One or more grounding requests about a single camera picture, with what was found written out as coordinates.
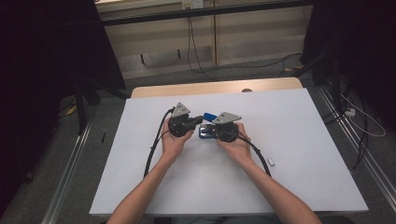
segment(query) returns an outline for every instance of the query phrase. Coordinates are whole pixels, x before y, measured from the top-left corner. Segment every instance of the white tabletop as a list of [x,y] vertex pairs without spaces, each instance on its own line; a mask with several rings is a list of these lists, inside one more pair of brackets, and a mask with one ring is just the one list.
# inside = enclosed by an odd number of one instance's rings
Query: white tabletop
[[[149,148],[165,111],[178,102],[191,116],[230,112],[242,117],[247,134],[275,180],[314,211],[364,211],[367,205],[306,89],[148,97],[127,100],[90,214],[105,216],[142,180]],[[151,166],[161,155],[161,143]],[[252,158],[262,167],[252,150]],[[196,131],[155,193],[154,216],[273,213],[244,172]]]

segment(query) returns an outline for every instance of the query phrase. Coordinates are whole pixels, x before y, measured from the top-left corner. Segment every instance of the hand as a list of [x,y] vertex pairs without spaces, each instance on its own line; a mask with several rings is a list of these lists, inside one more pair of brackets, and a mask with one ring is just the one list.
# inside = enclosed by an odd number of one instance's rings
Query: hand
[[171,159],[174,162],[183,151],[184,144],[192,137],[194,130],[188,131],[184,136],[175,137],[169,133],[169,119],[163,123],[163,157]]
[[[248,141],[250,138],[248,137],[245,126],[243,123],[235,123],[238,125],[239,132],[243,135],[242,137],[246,137]],[[237,138],[235,141],[231,143],[223,142],[218,139],[219,147],[222,147],[227,152],[228,156],[239,165],[247,161],[252,161],[250,156],[250,145],[241,139]]]

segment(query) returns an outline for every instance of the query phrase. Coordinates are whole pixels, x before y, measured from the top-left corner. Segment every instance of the white connector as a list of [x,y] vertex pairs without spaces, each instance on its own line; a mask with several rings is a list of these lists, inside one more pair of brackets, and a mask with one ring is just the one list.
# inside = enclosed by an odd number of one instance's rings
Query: white connector
[[203,8],[204,0],[192,0],[192,8]]
[[347,108],[346,109],[346,115],[349,117],[354,117],[355,116],[355,109],[354,108]]
[[204,0],[185,0],[181,1],[181,9],[203,8]]
[[192,1],[182,1],[181,2],[181,9],[186,10],[192,8]]

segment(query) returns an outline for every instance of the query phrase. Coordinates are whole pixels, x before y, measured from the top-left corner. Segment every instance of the small white object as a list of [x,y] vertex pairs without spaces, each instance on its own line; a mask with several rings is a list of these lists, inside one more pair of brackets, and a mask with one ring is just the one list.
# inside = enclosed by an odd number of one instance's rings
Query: small white object
[[204,7],[204,0],[192,0],[192,8],[203,8]]
[[271,166],[275,166],[275,162],[272,158],[268,158],[268,163],[270,163]]
[[181,2],[181,9],[186,10],[192,8],[192,2],[190,1],[182,1]]
[[347,108],[346,115],[349,117],[355,117],[355,109],[354,108]]

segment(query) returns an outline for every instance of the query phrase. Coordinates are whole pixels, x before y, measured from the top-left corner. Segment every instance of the dark background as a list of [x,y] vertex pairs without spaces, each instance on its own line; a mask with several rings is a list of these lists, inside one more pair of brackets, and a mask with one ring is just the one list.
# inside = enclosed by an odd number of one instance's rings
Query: dark background
[[0,214],[50,139],[61,99],[84,78],[125,88],[103,27],[59,28],[99,20],[91,0],[0,0]]

